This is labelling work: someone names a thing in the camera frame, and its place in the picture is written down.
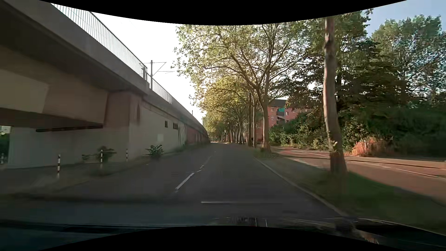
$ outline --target striped bollard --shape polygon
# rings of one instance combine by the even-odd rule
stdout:
[[[60,172],[60,154],[57,155],[57,172]]]
[[[102,155],[102,149],[101,149],[101,160],[100,160],[100,161],[101,161],[101,164],[99,165],[99,168],[100,168],[100,169],[102,169],[102,156],[103,156],[103,155]]]

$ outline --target blue sky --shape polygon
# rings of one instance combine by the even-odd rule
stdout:
[[[441,15],[446,18],[446,0],[406,0],[404,2],[377,7],[373,10],[367,32],[371,34],[379,28],[386,19],[405,19],[415,15]],[[173,48],[178,46],[175,33],[176,24],[135,20],[95,13],[97,17],[144,63],[167,62],[161,71],[168,71],[176,59]],[[155,64],[157,70],[162,64]],[[174,98],[202,122],[204,114],[190,103],[189,95],[194,94],[194,88],[189,79],[178,77],[176,73],[158,72],[156,79]]]
[[[436,17],[438,15],[446,19],[446,0],[406,0],[404,2],[377,7],[370,16],[370,26],[367,32],[371,34],[377,30],[386,19],[405,19],[415,15]],[[442,28],[445,30],[445,19],[442,18]]]

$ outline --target metal railing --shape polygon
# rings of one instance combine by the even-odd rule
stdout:
[[[92,12],[58,4],[52,5],[138,73],[141,78],[147,80],[147,67]],[[155,80],[153,80],[153,91],[172,103],[171,94]]]
[[[167,102],[171,103],[173,102],[173,97],[170,93],[168,93],[155,79],[153,79],[153,86],[152,90],[161,96],[163,99],[165,99]]]

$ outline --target red brick building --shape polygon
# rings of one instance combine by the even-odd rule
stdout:
[[[271,128],[276,124],[285,124],[286,122],[294,119],[300,113],[309,112],[311,109],[292,109],[290,107],[285,108],[284,99],[274,99],[268,106],[268,123]],[[279,108],[285,108],[284,111],[279,111]],[[257,123],[257,140],[263,140],[263,120]]]

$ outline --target bridge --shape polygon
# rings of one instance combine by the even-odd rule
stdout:
[[[93,13],[0,0],[0,125],[7,168],[77,163],[101,146],[125,161],[208,141],[201,123]]]

